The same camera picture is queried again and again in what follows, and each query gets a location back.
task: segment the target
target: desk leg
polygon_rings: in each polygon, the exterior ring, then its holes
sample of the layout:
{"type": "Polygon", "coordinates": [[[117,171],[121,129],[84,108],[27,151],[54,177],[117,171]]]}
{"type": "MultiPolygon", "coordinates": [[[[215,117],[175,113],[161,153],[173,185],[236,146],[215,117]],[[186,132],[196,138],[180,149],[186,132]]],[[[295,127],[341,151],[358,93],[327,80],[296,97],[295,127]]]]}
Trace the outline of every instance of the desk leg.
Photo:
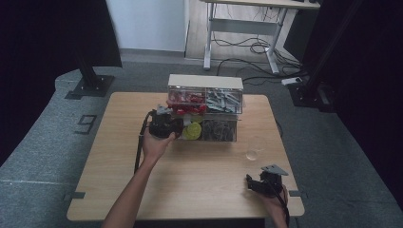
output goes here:
{"type": "Polygon", "coordinates": [[[214,11],[214,3],[210,4],[210,15],[208,16],[207,21],[207,43],[205,44],[204,48],[204,70],[210,69],[210,62],[211,62],[211,23],[213,21],[213,11],[214,11]]]}
{"type": "Polygon", "coordinates": [[[279,20],[278,20],[278,25],[276,27],[275,34],[273,35],[273,41],[272,44],[270,44],[270,47],[267,47],[266,50],[266,55],[267,59],[269,60],[270,67],[272,68],[272,71],[274,74],[279,74],[278,71],[278,66],[276,64],[276,59],[274,55],[274,50],[276,48],[276,43],[278,41],[279,33],[281,32],[282,25],[284,23],[284,18],[285,15],[287,14],[287,8],[282,8],[281,13],[279,14],[279,20]]]}

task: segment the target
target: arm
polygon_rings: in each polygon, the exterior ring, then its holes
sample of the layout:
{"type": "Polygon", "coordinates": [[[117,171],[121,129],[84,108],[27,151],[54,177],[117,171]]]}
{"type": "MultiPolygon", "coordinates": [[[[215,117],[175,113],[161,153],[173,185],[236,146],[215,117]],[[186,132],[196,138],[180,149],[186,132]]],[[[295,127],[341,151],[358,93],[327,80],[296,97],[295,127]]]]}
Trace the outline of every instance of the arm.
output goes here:
{"type": "Polygon", "coordinates": [[[133,227],[151,171],[168,144],[174,139],[175,134],[173,133],[167,139],[156,139],[150,135],[148,128],[146,129],[143,144],[144,160],[124,191],[116,199],[102,227],[133,227]]]}
{"type": "MultiPolygon", "coordinates": [[[[285,203],[288,202],[287,198],[287,188],[282,185],[281,197],[285,203]]],[[[266,208],[269,216],[272,218],[273,224],[276,228],[287,228],[287,223],[285,222],[285,213],[282,210],[281,203],[278,201],[276,197],[268,198],[263,196],[262,194],[258,194],[261,198],[264,207],[266,208]]]]}

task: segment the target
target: stand base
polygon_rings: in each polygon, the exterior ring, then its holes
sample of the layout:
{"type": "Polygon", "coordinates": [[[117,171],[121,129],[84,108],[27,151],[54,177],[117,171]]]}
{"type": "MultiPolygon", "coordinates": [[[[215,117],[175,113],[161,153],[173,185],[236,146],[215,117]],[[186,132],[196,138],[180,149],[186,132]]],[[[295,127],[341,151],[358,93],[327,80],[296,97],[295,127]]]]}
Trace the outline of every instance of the stand base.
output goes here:
{"type": "Polygon", "coordinates": [[[65,99],[81,100],[82,97],[104,97],[114,80],[114,76],[109,75],[97,75],[97,83],[94,87],[86,85],[86,82],[82,78],[73,91],[70,91],[65,99]]]}
{"type": "Polygon", "coordinates": [[[333,108],[335,94],[328,85],[319,85],[314,98],[304,96],[307,89],[305,85],[288,85],[288,89],[294,106],[315,107],[321,112],[335,112],[333,108]]]}

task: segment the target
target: hand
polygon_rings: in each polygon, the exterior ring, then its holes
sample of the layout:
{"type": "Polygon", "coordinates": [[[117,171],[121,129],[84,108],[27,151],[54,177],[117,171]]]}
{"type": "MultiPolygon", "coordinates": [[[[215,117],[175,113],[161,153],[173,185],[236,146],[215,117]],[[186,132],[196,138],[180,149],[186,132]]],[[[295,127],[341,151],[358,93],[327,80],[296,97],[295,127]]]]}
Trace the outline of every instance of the hand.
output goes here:
{"type": "Polygon", "coordinates": [[[145,163],[154,165],[165,152],[166,147],[175,140],[175,133],[171,133],[166,139],[154,137],[149,132],[149,127],[144,132],[143,152],[145,163]]]}
{"type": "MultiPolygon", "coordinates": [[[[276,227],[287,227],[287,224],[285,222],[286,216],[285,213],[282,209],[282,205],[277,199],[277,197],[266,197],[260,193],[257,193],[259,198],[264,204],[264,207],[267,210],[267,213],[269,213],[269,216],[272,218],[273,222],[275,223],[276,227]]],[[[288,203],[288,196],[287,196],[287,188],[285,185],[282,185],[282,191],[279,193],[281,196],[282,200],[285,202],[285,204],[288,203]]]]}

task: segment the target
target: desk top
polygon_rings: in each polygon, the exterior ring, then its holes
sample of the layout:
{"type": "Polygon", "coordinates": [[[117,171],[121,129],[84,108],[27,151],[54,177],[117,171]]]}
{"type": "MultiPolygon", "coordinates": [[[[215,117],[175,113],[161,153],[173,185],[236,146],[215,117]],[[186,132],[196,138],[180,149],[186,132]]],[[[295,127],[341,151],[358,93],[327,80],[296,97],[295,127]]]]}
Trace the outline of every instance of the desk top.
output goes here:
{"type": "Polygon", "coordinates": [[[301,3],[292,0],[201,0],[206,3],[235,4],[245,6],[274,7],[288,9],[319,10],[318,2],[310,3],[308,0],[301,3]]]}
{"type": "MultiPolygon", "coordinates": [[[[164,104],[165,93],[117,92],[106,107],[77,192],[67,212],[70,220],[103,220],[133,175],[138,134],[148,111],[164,104]]],[[[138,219],[265,218],[258,197],[247,189],[245,175],[259,180],[260,168],[277,164],[289,173],[288,190],[297,184],[267,98],[244,95],[246,107],[236,142],[174,141],[155,166],[138,219]],[[249,142],[265,149],[246,157],[249,142]]],[[[291,216],[301,216],[301,198],[289,198],[291,216]]]]}

